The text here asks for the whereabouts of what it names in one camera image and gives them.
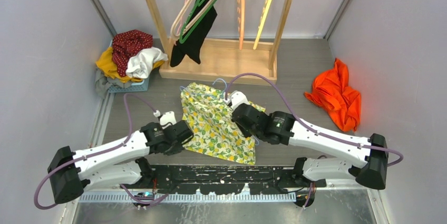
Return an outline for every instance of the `red polka dot cloth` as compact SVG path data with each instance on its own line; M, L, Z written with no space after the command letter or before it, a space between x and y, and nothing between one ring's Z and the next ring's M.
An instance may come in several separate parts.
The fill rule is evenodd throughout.
M127 63L130 57L138 54L145 48L151 48L153 44L152 35L138 30L131 30L117 34L112 41L112 61L118 68L118 75L126 76Z

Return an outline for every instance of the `pile of clothes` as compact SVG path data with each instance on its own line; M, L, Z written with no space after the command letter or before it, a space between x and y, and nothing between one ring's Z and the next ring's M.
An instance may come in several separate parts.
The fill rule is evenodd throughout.
M168 56L153 47L152 35L138 30L117 34L112 46L97 60L95 90L105 98L112 85L128 88L149 77L152 69L160 67Z

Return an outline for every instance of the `black sock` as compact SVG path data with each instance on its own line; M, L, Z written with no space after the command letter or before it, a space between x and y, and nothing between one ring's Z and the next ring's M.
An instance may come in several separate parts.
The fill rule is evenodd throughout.
M210 0L204 0L204 2L194 10L191 19L197 16L197 14L199 14L199 12L209 1ZM187 54L197 64L200 64L200 48L202 48L203 42L205 41L205 38L208 35L208 32L210 31L216 17L217 12L213 6L192 32L191 30L188 30L191 34L183 44L180 44L179 41L176 42L172 48L170 62L171 67L179 65L185 54Z

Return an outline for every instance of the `plastic basket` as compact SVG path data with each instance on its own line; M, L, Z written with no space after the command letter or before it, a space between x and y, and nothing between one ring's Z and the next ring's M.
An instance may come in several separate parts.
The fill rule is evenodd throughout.
M109 93L147 91L148 87L149 87L149 78L146 78L142 82L132 83L130 87L125 89L112 85L109 88Z

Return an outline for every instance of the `wooden post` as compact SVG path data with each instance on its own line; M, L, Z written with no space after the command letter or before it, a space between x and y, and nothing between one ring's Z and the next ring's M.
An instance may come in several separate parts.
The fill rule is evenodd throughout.
M161 45L165 53L170 53L172 46L169 45L168 36L166 30L164 29L163 19L161 18L160 12L158 11L156 0L146 0L149 11L151 12L152 20L157 28L158 35L160 36Z
M284 26L286 25L287 15L289 14L290 6L293 0L284 0L283 12L281 13L281 19L279 20L278 29L276 30L275 41L273 41L273 47L268 57L268 68L273 69L273 64L276 60L276 53L278 52L279 42L283 36Z

